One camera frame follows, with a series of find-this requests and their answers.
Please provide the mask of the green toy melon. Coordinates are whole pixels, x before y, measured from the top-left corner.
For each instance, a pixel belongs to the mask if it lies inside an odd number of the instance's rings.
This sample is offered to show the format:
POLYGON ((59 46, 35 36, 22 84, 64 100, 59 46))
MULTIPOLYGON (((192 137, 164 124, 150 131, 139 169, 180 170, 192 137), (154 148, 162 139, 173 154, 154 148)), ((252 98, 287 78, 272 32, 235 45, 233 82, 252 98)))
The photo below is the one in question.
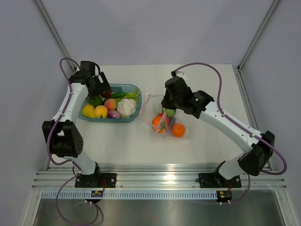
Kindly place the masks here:
POLYGON ((162 108, 162 113, 168 118, 173 118, 175 116, 176 110, 162 108))

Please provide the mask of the clear zip top bag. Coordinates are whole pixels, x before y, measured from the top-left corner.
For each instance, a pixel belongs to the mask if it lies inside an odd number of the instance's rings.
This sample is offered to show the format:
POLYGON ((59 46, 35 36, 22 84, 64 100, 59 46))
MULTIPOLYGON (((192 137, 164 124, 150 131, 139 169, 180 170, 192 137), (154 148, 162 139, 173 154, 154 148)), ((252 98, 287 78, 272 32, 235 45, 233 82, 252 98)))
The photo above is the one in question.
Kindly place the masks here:
POLYGON ((153 135, 187 138, 192 132, 188 117, 183 111, 164 108, 163 95, 147 93, 139 112, 139 119, 148 125, 153 135))

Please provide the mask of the red toy tomato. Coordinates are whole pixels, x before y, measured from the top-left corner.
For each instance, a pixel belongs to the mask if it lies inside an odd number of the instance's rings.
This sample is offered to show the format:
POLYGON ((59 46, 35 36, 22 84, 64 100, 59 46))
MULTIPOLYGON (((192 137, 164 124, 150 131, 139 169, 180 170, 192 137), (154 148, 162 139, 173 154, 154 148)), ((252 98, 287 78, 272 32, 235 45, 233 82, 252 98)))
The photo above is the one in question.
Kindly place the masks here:
POLYGON ((166 115, 167 125, 170 123, 169 117, 166 115))

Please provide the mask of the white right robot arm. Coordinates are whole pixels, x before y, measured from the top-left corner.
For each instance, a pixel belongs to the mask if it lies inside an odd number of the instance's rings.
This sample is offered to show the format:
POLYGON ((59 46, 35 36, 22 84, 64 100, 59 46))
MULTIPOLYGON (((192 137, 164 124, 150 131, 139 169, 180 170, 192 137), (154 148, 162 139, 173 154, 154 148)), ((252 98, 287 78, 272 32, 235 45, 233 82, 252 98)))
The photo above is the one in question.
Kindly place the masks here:
POLYGON ((218 108, 218 103, 204 91, 192 92, 183 78, 175 76, 165 82, 166 92, 162 106, 180 109, 188 115, 214 126, 230 138, 242 154, 223 161, 208 178, 208 185, 225 187, 234 177, 248 173, 257 176, 273 154, 275 136, 273 133, 250 128, 240 121, 227 119, 227 113, 218 108))

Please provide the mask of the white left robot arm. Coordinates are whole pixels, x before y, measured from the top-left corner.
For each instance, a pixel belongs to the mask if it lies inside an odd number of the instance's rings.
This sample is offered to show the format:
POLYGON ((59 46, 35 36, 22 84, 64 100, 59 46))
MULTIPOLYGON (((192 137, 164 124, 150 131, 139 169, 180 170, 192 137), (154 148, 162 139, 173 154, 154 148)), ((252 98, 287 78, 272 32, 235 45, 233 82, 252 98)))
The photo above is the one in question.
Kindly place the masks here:
POLYGON ((54 165, 70 163, 78 170, 73 177, 77 188, 113 187, 116 175, 101 172, 84 151, 83 137, 76 127, 83 101, 100 96, 110 86, 98 64, 82 61, 77 67, 73 75, 65 76, 67 91, 58 112, 42 124, 47 154, 54 165))

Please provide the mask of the teal plastic food tray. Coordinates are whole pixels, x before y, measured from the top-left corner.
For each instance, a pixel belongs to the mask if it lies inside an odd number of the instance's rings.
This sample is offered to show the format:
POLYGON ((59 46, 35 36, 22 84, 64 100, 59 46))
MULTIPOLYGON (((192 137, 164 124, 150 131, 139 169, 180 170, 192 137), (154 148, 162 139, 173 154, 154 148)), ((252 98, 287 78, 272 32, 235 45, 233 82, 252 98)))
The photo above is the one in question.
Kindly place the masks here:
POLYGON ((136 109, 136 112, 132 116, 130 116, 129 118, 121 118, 121 119, 113 119, 113 118, 109 118, 109 117, 104 118, 104 119, 103 118, 89 118, 82 114, 83 107, 88 104, 88 102, 86 100, 84 100, 82 103, 80 112, 78 114, 78 117, 82 120, 86 120, 89 122, 97 122, 97 123, 99 123, 99 122, 101 122, 101 123, 130 123, 130 122, 132 122, 138 116, 138 113, 142 106, 142 95, 141 95, 140 89, 136 85, 133 85, 133 84, 110 83, 110 87, 111 87, 113 93, 125 92, 125 93, 134 93, 137 95, 137 97, 135 99, 137 109, 136 109))

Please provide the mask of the dark red toy pepper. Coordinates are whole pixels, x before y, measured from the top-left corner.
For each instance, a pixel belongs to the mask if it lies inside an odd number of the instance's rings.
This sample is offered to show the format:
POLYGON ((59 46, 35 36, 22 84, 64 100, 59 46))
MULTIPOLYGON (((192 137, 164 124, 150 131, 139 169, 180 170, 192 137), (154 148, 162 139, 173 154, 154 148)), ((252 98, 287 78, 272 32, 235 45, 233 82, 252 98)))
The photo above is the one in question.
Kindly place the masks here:
POLYGON ((101 94, 102 97, 107 98, 112 94, 112 91, 107 91, 101 94))

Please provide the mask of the green toy bell pepper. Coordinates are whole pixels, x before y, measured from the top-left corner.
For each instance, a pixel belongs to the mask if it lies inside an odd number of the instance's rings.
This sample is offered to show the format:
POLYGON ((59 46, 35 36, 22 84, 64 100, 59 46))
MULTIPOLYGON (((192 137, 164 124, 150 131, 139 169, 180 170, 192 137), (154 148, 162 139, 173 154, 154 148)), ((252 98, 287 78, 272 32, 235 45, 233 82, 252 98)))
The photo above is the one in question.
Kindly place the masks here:
POLYGON ((93 107, 97 107, 103 104, 103 100, 100 96, 97 96, 93 100, 90 100, 89 104, 92 105, 93 107))

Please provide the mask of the green toy chili pepper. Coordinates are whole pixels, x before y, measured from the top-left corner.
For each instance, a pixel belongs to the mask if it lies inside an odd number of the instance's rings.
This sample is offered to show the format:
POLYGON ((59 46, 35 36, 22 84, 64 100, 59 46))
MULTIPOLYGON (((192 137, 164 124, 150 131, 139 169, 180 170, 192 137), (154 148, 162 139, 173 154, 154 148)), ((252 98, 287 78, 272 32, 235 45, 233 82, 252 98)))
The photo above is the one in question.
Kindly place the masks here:
POLYGON ((116 98, 122 98, 125 96, 126 96, 125 92, 115 92, 115 93, 111 94, 110 96, 108 96, 107 98, 108 99, 110 99, 110 98, 116 99, 116 98))

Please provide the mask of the peach toy fruit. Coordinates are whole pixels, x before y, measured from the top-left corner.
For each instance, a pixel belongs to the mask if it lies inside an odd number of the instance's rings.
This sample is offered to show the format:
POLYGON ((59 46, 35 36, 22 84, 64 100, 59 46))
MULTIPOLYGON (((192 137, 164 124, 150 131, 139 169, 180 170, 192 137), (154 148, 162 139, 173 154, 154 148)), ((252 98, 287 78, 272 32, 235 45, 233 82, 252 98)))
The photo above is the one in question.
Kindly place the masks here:
POLYGON ((116 100, 114 98, 109 98, 107 100, 105 100, 104 104, 103 104, 109 111, 110 110, 116 110, 117 109, 117 105, 116 105, 116 100))

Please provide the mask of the yellow toy lemon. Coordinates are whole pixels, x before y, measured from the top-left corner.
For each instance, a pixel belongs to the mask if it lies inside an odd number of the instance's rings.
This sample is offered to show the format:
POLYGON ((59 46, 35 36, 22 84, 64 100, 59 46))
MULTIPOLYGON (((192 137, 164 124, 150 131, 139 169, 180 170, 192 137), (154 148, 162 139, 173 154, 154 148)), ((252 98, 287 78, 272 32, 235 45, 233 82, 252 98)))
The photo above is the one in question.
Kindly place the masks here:
POLYGON ((93 105, 87 104, 82 109, 82 114, 88 118, 96 118, 95 116, 95 107, 93 105))

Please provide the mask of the yellow toy pepper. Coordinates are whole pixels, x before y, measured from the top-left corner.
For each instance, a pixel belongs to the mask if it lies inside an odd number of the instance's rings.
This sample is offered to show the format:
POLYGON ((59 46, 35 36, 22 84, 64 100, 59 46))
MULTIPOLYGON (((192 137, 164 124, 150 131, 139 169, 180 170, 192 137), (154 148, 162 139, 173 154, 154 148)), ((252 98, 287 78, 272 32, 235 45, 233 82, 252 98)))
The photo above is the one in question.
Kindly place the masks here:
POLYGON ((107 118, 108 111, 109 110, 104 105, 99 105, 95 108, 94 114, 96 118, 107 118))

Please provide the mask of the purple toy onion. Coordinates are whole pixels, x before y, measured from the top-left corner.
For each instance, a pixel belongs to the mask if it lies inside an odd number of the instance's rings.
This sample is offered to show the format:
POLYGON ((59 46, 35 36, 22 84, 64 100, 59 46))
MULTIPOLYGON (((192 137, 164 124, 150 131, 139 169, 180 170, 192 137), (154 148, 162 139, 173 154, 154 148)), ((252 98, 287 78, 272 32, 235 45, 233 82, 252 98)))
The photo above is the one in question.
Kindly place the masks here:
POLYGON ((111 119, 121 119, 121 114, 117 110, 109 110, 108 117, 111 119))

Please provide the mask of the white toy cauliflower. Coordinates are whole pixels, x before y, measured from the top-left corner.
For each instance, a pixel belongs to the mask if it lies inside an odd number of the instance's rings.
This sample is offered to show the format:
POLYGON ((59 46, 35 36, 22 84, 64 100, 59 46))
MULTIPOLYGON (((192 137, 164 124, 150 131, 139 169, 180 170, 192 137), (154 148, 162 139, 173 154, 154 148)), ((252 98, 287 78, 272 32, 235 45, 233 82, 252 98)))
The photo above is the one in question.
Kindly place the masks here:
POLYGON ((137 109, 136 102, 133 99, 122 99, 118 102, 117 111, 122 118, 129 118, 137 109))

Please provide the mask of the right controller board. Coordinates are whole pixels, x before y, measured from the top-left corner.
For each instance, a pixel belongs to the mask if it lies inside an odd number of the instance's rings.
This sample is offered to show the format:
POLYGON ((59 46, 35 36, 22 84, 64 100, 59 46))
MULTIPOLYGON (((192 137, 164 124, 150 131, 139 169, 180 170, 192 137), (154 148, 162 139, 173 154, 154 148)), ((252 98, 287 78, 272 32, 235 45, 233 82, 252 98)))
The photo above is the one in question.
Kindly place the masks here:
POLYGON ((230 203, 232 200, 232 191, 226 190, 226 191, 216 191, 217 199, 216 201, 219 204, 222 203, 230 203))

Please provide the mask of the controller board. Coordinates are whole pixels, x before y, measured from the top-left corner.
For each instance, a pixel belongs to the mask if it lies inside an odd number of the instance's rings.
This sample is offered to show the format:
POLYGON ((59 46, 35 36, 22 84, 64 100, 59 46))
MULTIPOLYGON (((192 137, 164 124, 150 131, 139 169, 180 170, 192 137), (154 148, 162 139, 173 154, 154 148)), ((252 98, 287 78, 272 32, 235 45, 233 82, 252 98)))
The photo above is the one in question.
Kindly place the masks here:
POLYGON ((91 197, 103 198, 103 191, 99 191, 99 190, 91 191, 91 197))
POLYGON ((216 191, 217 199, 216 201, 219 204, 222 203, 230 203, 232 200, 232 191, 226 190, 226 191, 216 191))

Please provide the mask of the left controller board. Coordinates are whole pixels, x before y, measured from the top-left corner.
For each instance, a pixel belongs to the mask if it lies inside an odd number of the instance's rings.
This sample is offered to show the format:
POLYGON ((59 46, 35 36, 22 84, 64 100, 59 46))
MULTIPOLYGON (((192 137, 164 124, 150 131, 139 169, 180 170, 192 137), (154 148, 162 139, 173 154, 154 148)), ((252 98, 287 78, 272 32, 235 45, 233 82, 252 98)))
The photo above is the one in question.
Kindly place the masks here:
POLYGON ((91 197, 103 198, 103 191, 99 191, 99 190, 91 191, 91 197))

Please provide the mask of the left aluminium frame post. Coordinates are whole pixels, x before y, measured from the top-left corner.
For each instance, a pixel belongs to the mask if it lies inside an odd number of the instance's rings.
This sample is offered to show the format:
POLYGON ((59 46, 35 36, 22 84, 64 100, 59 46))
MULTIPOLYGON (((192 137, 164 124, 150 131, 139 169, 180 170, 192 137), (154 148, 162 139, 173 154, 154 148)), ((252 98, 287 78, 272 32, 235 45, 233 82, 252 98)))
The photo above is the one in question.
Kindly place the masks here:
POLYGON ((33 3, 36 6, 37 10, 39 11, 41 18, 45 22, 46 27, 50 31, 50 34, 51 34, 52 38, 54 39, 58 49, 62 53, 63 57, 71 58, 43 1, 42 0, 33 0, 33 3))

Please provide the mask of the aluminium frame post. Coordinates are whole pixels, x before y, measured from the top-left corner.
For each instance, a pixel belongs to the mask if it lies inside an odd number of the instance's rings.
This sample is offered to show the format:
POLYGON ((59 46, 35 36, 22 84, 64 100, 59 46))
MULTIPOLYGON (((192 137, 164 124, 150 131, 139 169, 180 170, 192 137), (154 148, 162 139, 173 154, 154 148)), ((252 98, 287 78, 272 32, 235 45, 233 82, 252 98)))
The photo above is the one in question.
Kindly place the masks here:
POLYGON ((54 39, 58 49, 62 53, 63 57, 71 58, 43 1, 42 0, 33 0, 33 3, 36 6, 37 10, 39 11, 41 18, 45 22, 46 27, 50 31, 50 34, 51 34, 52 38, 54 39))
POLYGON ((241 73, 244 66, 246 65, 249 57, 251 56, 252 52, 255 50, 255 47, 257 43, 259 42, 260 38, 262 37, 264 31, 268 27, 268 24, 274 15, 276 9, 278 8, 281 0, 273 0, 272 3, 270 4, 266 14, 264 15, 258 29, 255 32, 255 35, 253 36, 246 52, 244 53, 239 65, 238 65, 238 71, 241 73))

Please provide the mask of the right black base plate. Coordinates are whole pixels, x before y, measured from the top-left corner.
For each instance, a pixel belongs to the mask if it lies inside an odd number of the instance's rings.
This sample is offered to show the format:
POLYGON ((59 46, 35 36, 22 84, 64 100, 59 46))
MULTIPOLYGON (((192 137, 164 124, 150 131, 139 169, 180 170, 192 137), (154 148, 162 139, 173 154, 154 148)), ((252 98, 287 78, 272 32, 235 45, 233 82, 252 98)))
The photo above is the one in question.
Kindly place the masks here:
POLYGON ((240 176, 235 176, 230 180, 224 179, 215 173, 199 173, 196 182, 201 188, 241 188, 240 176))

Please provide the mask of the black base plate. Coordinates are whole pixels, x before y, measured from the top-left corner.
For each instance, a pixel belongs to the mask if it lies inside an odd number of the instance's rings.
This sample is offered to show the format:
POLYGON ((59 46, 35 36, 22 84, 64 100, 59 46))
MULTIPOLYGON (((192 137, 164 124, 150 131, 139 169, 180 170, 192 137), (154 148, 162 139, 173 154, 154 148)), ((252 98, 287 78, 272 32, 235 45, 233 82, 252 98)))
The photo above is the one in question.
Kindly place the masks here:
POLYGON ((224 179, 215 173, 199 173, 196 182, 201 188, 241 188, 240 176, 235 176, 230 180, 224 179))
POLYGON ((101 173, 96 175, 80 175, 75 181, 76 188, 115 188, 116 173, 101 173))

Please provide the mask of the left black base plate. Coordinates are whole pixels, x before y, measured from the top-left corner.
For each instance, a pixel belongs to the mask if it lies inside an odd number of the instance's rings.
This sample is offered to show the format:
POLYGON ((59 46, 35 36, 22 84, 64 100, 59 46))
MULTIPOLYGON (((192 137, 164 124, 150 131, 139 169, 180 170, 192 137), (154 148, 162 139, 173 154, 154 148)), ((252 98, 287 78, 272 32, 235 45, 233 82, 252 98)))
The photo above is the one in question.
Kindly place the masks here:
POLYGON ((116 173, 101 173, 96 175, 80 175, 75 181, 76 188, 115 188, 116 173))

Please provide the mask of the aluminium mounting rail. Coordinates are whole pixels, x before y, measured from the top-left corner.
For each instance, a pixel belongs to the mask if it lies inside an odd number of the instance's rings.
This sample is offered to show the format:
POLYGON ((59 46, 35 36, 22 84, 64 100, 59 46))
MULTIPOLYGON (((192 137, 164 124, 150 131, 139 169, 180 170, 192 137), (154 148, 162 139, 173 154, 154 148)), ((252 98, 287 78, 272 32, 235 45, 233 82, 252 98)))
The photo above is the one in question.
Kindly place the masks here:
MULTIPOLYGON (((199 190, 198 174, 206 172, 201 165, 127 165, 102 166, 105 173, 115 173, 116 190, 199 190)), ((38 171, 34 177, 33 189, 59 189, 73 177, 70 167, 51 167, 47 171, 38 171)), ((242 189, 286 190, 283 176, 271 176, 261 173, 259 176, 240 176, 242 189)))

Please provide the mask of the right aluminium frame post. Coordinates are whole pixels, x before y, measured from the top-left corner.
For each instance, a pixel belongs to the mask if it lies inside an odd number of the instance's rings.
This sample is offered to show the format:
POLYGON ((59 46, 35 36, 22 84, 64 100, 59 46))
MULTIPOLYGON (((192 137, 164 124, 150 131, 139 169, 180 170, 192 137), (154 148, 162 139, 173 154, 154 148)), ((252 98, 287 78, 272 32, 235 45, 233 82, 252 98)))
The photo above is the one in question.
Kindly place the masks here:
POLYGON ((241 73, 244 66, 246 65, 249 57, 251 56, 252 52, 255 50, 255 47, 257 43, 259 42, 260 38, 262 37, 264 31, 268 27, 268 24, 274 15, 276 9, 278 8, 281 0, 273 0, 272 3, 270 4, 266 14, 264 15, 258 29, 255 32, 255 35, 253 36, 246 52, 244 53, 239 65, 238 65, 238 71, 241 73))

